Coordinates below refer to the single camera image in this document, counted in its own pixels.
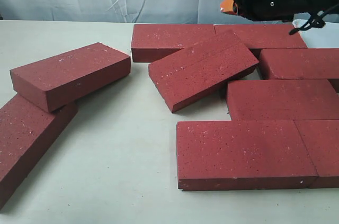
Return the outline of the red brick with groove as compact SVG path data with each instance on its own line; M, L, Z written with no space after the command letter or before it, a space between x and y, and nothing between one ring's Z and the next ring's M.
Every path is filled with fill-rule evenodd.
M225 31L148 66L149 77L172 113L252 73L258 59L233 31Z

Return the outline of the back right red brick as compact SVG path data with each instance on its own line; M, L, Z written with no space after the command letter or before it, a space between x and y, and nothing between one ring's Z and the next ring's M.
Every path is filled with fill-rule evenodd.
M307 48L299 34L290 35L292 24L217 24L220 34L232 30L247 48L257 57L263 49Z

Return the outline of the front large red brick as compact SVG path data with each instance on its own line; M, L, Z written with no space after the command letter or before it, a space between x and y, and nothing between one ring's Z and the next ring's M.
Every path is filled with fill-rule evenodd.
M176 154L184 191L303 189L318 177L290 120L179 122Z

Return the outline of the white plastic tray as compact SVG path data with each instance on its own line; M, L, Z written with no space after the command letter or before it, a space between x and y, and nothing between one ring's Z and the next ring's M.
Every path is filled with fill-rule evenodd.
M338 23L327 22L321 29L299 31L294 36L299 35L308 48L338 48L338 27Z

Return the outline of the front right red brick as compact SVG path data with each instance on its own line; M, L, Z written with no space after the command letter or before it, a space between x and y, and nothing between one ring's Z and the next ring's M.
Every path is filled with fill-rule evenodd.
M338 121L299 120L295 125L318 174L309 187L338 188Z

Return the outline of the long red brick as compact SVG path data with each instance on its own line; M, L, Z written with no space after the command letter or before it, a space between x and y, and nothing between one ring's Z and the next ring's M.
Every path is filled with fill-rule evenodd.
M1 208L78 111L46 112L16 94L1 108Z

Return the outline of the red brick with white specks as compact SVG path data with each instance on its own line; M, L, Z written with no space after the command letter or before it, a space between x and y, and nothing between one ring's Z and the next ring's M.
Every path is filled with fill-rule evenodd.
M52 112L121 79L131 72L131 57L94 43L11 69L13 89Z

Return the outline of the third row red brick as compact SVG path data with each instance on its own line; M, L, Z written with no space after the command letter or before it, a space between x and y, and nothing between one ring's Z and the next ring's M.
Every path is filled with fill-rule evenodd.
M226 104L232 120L338 119L338 95L325 79L233 81Z

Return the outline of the second row right brick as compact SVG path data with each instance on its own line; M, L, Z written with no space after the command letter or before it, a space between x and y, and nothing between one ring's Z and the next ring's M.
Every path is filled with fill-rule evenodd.
M338 49L263 49L259 70L264 79L326 79L338 92Z

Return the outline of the back left red brick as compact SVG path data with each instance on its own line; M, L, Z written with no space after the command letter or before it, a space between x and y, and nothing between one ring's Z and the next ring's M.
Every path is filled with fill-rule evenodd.
M212 24L135 24L133 62L153 62L215 35Z

